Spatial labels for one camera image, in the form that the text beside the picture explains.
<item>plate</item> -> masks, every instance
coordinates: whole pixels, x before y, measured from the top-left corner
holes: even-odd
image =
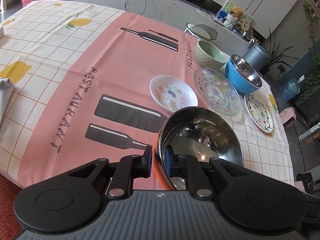
[[[193,79],[201,97],[215,111],[226,116],[235,116],[240,112],[238,92],[220,73],[210,68],[198,68]]]
[[[195,92],[176,77],[156,76],[151,80],[149,87],[153,100],[169,113],[188,106],[198,106]]]
[[[244,102],[247,110],[258,127],[265,133],[271,133],[273,130],[273,121],[267,107],[266,98],[255,91],[244,95]]]

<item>pink portable heater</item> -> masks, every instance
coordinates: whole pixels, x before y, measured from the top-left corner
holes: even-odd
[[[294,121],[297,119],[296,113],[293,107],[284,109],[280,113],[280,117],[281,117],[281,122],[285,129],[288,128],[290,125],[292,125]]]

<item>hanging vine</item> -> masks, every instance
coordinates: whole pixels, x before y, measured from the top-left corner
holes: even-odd
[[[312,95],[313,88],[320,84],[320,55],[316,51],[315,46],[317,45],[317,28],[318,28],[318,20],[320,20],[320,17],[317,17],[316,12],[314,8],[308,4],[306,1],[304,1],[303,5],[306,19],[308,21],[307,27],[309,30],[309,37],[312,41],[312,46],[308,49],[312,51],[313,56],[312,59],[316,62],[316,67],[312,69],[308,77],[306,78],[306,81],[302,84],[301,90],[303,92],[306,92],[308,94],[308,97]],[[307,98],[304,98],[304,95],[301,94],[300,101],[304,101]]]

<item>gray ribbed surface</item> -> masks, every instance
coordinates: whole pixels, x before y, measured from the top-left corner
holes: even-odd
[[[257,236],[227,223],[212,202],[199,201],[186,191],[135,190],[122,201],[112,201],[90,225],[63,235],[24,231],[18,240],[302,240],[297,232],[282,236]]]

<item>table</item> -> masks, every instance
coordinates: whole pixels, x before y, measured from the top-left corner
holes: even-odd
[[[143,16],[44,0],[4,24],[1,70],[9,66],[10,77],[19,81],[1,123],[0,173],[22,188],[100,157],[117,162],[142,154],[154,144],[169,113],[151,98],[153,77],[176,76],[196,91],[197,39]],[[263,84],[268,97],[270,87]],[[208,107],[196,94],[199,106]],[[245,167],[293,185],[284,128],[268,106],[273,137],[255,127],[244,106],[237,116],[223,118],[240,140]],[[163,189],[154,171],[134,187]]]

